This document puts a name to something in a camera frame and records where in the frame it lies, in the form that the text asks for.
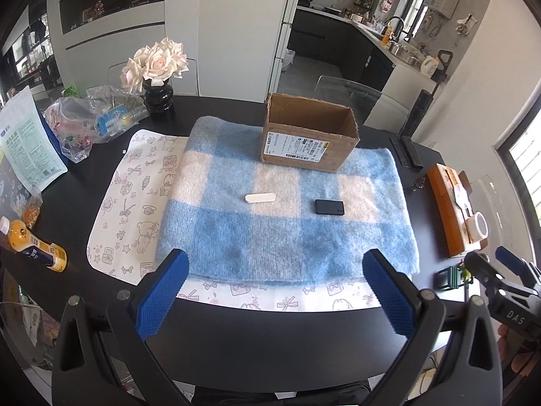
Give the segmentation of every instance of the plastic bag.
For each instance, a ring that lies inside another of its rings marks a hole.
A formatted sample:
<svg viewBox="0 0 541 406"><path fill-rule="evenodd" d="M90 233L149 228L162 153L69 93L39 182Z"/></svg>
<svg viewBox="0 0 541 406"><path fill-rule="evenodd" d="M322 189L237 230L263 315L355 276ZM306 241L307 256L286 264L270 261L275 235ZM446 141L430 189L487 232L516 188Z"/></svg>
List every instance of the plastic bag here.
<svg viewBox="0 0 541 406"><path fill-rule="evenodd" d="M40 215L41 205L43 204L40 190L36 187L32 187L31 192L32 196L26 203L23 212L23 223L26 224L29 229L32 229L34 224L36 224L37 218Z"/></svg>
<svg viewBox="0 0 541 406"><path fill-rule="evenodd" d="M287 70L289 69L291 64L293 64L293 58L295 58L295 51L294 50L289 50L288 48L286 48L286 50L287 50L287 53L283 57L282 72L287 72Z"/></svg>
<svg viewBox="0 0 541 406"><path fill-rule="evenodd" d="M59 98L43 114L62 154L79 163L94 143L109 142L148 117L140 96L112 85L87 90L86 99Z"/></svg>

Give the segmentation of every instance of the pink rose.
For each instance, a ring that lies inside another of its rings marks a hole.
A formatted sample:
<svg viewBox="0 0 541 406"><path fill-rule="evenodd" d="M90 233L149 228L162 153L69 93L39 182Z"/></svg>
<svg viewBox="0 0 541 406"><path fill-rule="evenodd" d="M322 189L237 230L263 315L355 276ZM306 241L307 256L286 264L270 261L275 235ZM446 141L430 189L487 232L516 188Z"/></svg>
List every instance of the pink rose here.
<svg viewBox="0 0 541 406"><path fill-rule="evenodd" d="M144 67L147 63L148 56L150 55L150 47L145 46L136 51L134 55L134 61L137 61L140 66Z"/></svg>
<svg viewBox="0 0 541 406"><path fill-rule="evenodd" d="M188 71L188 60L183 52L182 43L172 43L171 45L171 55L175 63L177 63L177 71L173 74L176 78L182 78L182 72Z"/></svg>
<svg viewBox="0 0 541 406"><path fill-rule="evenodd" d="M163 85L163 81L176 71L177 63L172 59L169 49L163 50L159 45L152 47L143 70L143 78L152 80L152 86Z"/></svg>
<svg viewBox="0 0 541 406"><path fill-rule="evenodd" d="M143 69L141 65L133 59L128 59L128 64L122 69L120 74L122 87L128 89L130 93L143 90Z"/></svg>

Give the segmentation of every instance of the black table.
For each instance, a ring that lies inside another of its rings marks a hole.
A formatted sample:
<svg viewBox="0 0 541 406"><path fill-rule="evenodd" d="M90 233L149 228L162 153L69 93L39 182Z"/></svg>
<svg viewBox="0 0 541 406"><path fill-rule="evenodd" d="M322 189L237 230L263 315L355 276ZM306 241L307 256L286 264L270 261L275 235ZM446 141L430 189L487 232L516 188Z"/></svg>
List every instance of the black table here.
<svg viewBox="0 0 541 406"><path fill-rule="evenodd" d="M206 115L261 126L266 105L204 97L175 97L176 117L150 119L107 144L95 145L90 157L74 165L43 193L36 234L68 252L68 267L55 273L24 256L2 252L2 263L36 302L60 321L68 298L84 298L96 316L107 302L132 286L94 270L86 246L113 173L139 129L188 136ZM412 191L419 176L398 162L391 134L359 129L359 146L387 147L397 160L409 216L420 254L419 288L432 287L432 275L456 260L448 258L436 200L427 184ZM417 146L425 166L442 163L438 152ZM148 344L173 380L209 388L283 392L324 388L384 373L405 338L396 335L381 308L319 313L265 312L225 308L177 299L160 332Z"/></svg>

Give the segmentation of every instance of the white kettle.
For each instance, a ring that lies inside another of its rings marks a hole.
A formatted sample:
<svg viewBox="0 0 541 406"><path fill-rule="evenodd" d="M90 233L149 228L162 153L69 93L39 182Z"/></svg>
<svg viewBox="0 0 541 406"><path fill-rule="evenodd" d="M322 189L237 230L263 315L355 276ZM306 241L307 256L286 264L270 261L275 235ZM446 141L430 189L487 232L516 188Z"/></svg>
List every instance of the white kettle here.
<svg viewBox="0 0 541 406"><path fill-rule="evenodd" d="M436 69L438 68L439 63L439 59L427 56L421 64L421 73L431 78Z"/></svg>

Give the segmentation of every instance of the window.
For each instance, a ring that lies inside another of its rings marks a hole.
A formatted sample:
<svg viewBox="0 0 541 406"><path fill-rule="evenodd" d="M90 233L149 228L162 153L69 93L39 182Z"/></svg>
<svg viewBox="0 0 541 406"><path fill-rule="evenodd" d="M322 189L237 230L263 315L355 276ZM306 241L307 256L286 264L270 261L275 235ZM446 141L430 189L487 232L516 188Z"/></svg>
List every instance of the window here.
<svg viewBox="0 0 541 406"><path fill-rule="evenodd" d="M541 97L498 148L520 198L536 260L541 258Z"/></svg>
<svg viewBox="0 0 541 406"><path fill-rule="evenodd" d="M49 37L47 14L36 23L32 23L12 46L12 71L15 81L36 71L45 59L52 56L52 45Z"/></svg>
<svg viewBox="0 0 541 406"><path fill-rule="evenodd" d="M413 38L426 14L427 7L423 6L424 0L407 0L404 10L402 11L402 19L404 20L404 32L409 38Z"/></svg>

